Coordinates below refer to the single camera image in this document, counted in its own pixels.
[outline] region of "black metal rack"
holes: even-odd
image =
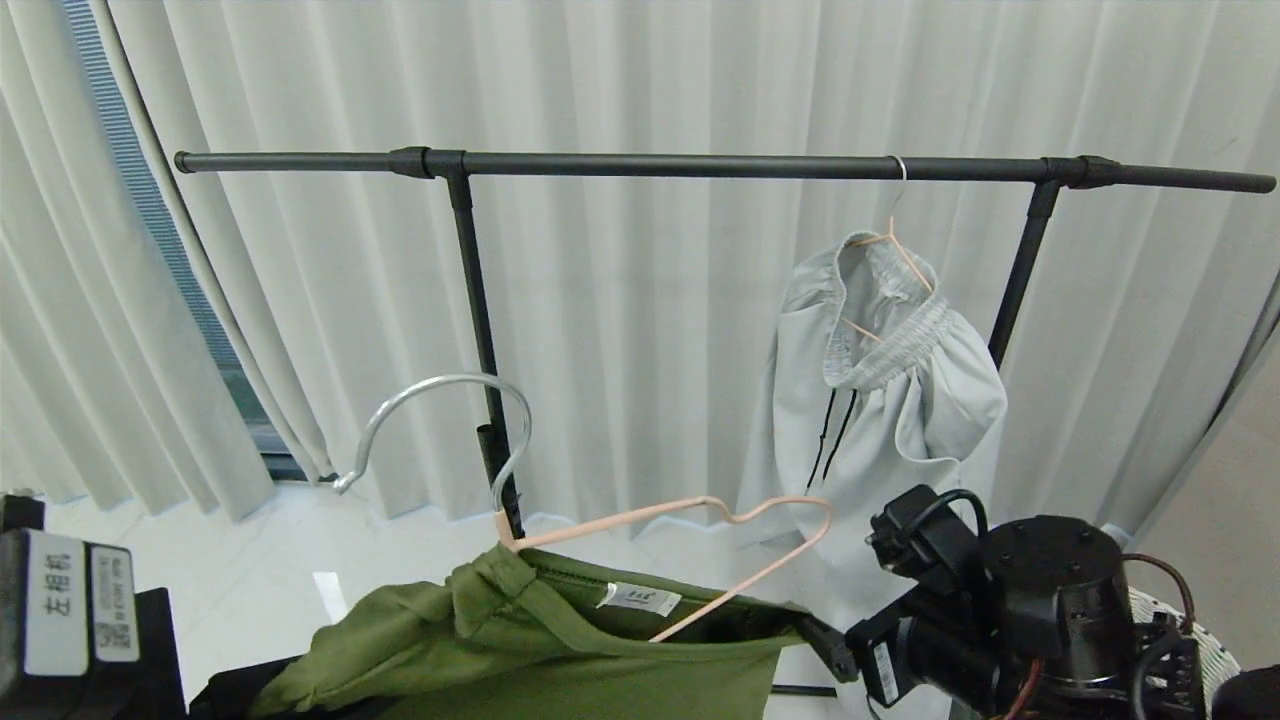
[[[945,182],[1027,182],[1034,186],[1027,224],[1014,256],[988,348],[1000,366],[1009,347],[1018,310],[1030,281],[1044,228],[1062,188],[1112,184],[1184,187],[1267,193],[1271,176],[1123,165],[1094,155],[1079,158],[838,158],[741,155],[582,155],[544,152],[470,152],[402,147],[389,152],[178,152],[183,173],[205,172],[389,172],[421,179],[444,178],[449,188],[458,247],[471,304],[471,322],[480,369],[498,374],[489,306],[480,268],[470,176],[579,176],[682,178],[902,179]],[[490,483],[509,454],[502,398],[486,388],[489,423],[477,428]],[[507,483],[503,505],[515,537],[524,537],[515,482]]]

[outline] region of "garment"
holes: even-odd
[[[609,583],[680,596],[668,616],[605,605]],[[733,598],[662,643],[648,639],[719,594],[497,546],[444,585],[362,598],[275,678],[251,716],[404,696],[380,720],[756,719],[778,655],[803,642],[794,606]]]
[[[982,337],[920,282],[892,242],[852,245],[873,237],[852,234],[796,266],[737,500],[739,511],[778,495],[835,505],[827,537],[797,559],[805,587],[796,600],[841,629],[913,584],[882,570],[863,542],[870,516],[919,483],[938,492],[965,487],[988,500],[1007,409]],[[937,290],[933,269],[909,256]],[[820,434],[827,437],[819,452]],[[968,509],[954,509],[969,518]],[[737,538],[746,544],[795,530],[810,537],[820,520],[809,507],[788,506],[741,525]],[[842,698],[856,693],[845,705],[858,716],[865,714],[861,692],[861,684],[841,688]]]

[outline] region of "silver metal hook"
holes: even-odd
[[[532,410],[529,409],[529,398],[525,397],[525,393],[520,392],[520,388],[497,375],[489,375],[484,373],[454,373],[452,375],[438,375],[434,378],[428,378],[425,380],[413,383],[407,388],[397,392],[396,395],[388,397],[387,401],[378,407],[378,411],[374,413],[374,415],[369,419],[369,423],[365,425],[365,430],[360,433],[360,445],[356,447],[355,469],[352,469],[342,478],[338,478],[338,482],[333,484],[333,489],[338,491],[338,495],[347,492],[351,488],[352,483],[358,480],[361,475],[365,474],[365,470],[369,469],[369,451],[374,446],[374,436],[378,434],[378,428],[381,427],[383,421],[387,420],[388,415],[394,413],[397,407],[403,405],[406,400],[413,397],[415,395],[456,383],[480,383],[484,386],[500,389],[503,392],[509,392],[516,397],[516,405],[520,406],[521,416],[524,420],[521,427],[522,432],[516,438],[516,445],[515,448],[511,451],[511,457],[508,457],[507,461],[502,465],[502,469],[498,470],[498,477],[493,479],[493,493],[492,493],[493,510],[494,512],[500,511],[502,488],[503,486],[507,484],[507,480],[511,479],[511,474],[515,470],[516,461],[520,460],[520,456],[524,455],[526,450],[529,450],[529,438],[534,433],[534,413]]]
[[[897,155],[890,155],[890,158],[897,160],[897,167],[902,168],[902,181],[897,183],[897,195],[893,196],[893,204],[888,206],[888,217],[893,217],[893,210],[897,209],[897,201],[902,199],[902,193],[906,192],[906,163],[902,161]]]

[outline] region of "white curtain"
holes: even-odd
[[[56,3],[0,5],[0,489],[241,518],[274,488]]]
[[[1108,155],[1280,167],[1263,3],[151,3],[97,6],[177,150]],[[381,174],[172,186],[202,279],[303,465],[344,470],[378,402],[475,369],[447,193]],[[529,511],[735,495],[792,264],[883,229],[895,183],[476,178],[498,365],[538,437]],[[1025,186],[913,183],[899,237],[989,332]],[[1133,528],[1196,439],[1280,268],[1276,197],[1069,191],[1004,377],[995,516]],[[479,391],[415,401],[390,514],[484,509]]]

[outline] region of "marble floor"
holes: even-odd
[[[535,534],[566,524],[535,516],[526,528]],[[356,492],[339,497],[301,484],[280,486],[274,500],[239,523],[191,503],[148,518],[133,502],[102,512],[86,500],[50,506],[46,529],[127,547],[138,589],[169,588],[188,700],[214,673],[305,652],[316,629],[374,588],[442,582],[495,542],[489,516],[451,523],[424,509],[388,520]],[[708,587],[728,587],[774,556],[763,547],[736,551],[728,533],[678,520],[659,520],[635,539],[602,533],[554,550]],[[788,570],[765,578],[751,594],[785,600],[799,582]],[[829,685],[831,676],[800,646],[783,652],[776,682]],[[765,717],[864,715],[844,712],[835,700],[774,696]]]

